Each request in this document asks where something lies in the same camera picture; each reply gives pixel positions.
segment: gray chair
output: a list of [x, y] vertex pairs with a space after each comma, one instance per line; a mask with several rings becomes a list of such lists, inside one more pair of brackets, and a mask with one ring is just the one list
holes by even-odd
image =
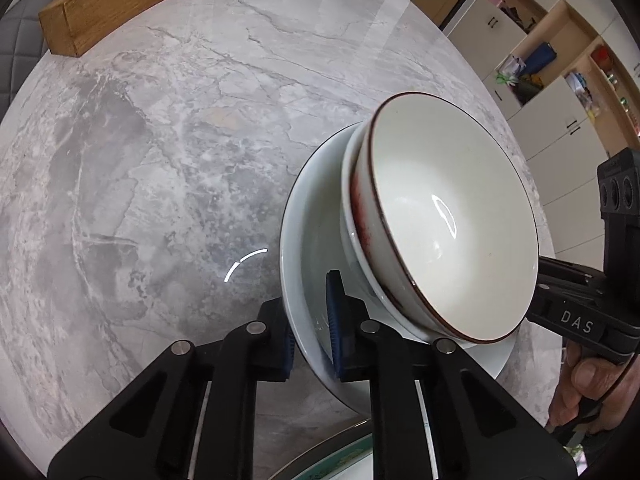
[[0, 121], [47, 51], [38, 12], [52, 0], [20, 0], [0, 18]]

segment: red stain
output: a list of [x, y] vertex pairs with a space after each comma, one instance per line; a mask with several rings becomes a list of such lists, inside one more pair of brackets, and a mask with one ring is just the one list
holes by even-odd
[[366, 213], [364, 209], [364, 200], [362, 198], [362, 190], [360, 189], [359, 177], [356, 172], [351, 177], [351, 212], [353, 213], [353, 222], [356, 225], [356, 232], [360, 239], [360, 245], [365, 254], [369, 254], [369, 245], [371, 244], [371, 234], [367, 229]]

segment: white plate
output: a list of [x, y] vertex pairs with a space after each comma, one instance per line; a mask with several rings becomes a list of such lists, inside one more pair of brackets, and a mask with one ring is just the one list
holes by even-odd
[[[340, 241], [340, 168], [356, 125], [324, 142], [300, 171], [282, 219], [280, 283], [282, 299], [298, 347], [322, 384], [341, 402], [363, 415], [370, 414], [369, 383], [341, 383], [329, 356], [331, 343], [326, 318], [325, 277], [340, 270], [344, 290], [367, 305], [369, 316], [418, 340], [385, 310], [380, 300], [360, 286], [347, 263]], [[517, 331], [500, 342], [466, 350], [492, 377], [504, 367]]]

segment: stacked dishes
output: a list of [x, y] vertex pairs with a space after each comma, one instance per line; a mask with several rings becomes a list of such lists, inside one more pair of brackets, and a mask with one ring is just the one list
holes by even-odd
[[410, 332], [485, 344], [516, 330], [536, 226], [511, 161], [472, 117], [428, 94], [389, 98], [351, 137], [341, 191], [343, 243]]
[[329, 270], [372, 319], [405, 338], [453, 337], [495, 377], [537, 265], [532, 210], [507, 155], [468, 114], [418, 92], [323, 143], [282, 219], [282, 297], [298, 346], [324, 386], [363, 414], [368, 383], [341, 383], [331, 362]]

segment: gray marble surface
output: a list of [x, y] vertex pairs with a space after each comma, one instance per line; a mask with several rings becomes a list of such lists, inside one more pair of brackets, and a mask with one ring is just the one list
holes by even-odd
[[[297, 172], [411, 89], [492, 133], [553, 254], [506, 121], [404, 0], [166, 0], [80, 59], [47, 53], [0, 125], [0, 418], [27, 455], [45, 470], [172, 341], [221, 338], [279, 295]], [[559, 348], [525, 324], [500, 377], [541, 422]], [[298, 355], [289, 384], [259, 387], [256, 478], [358, 418]]]

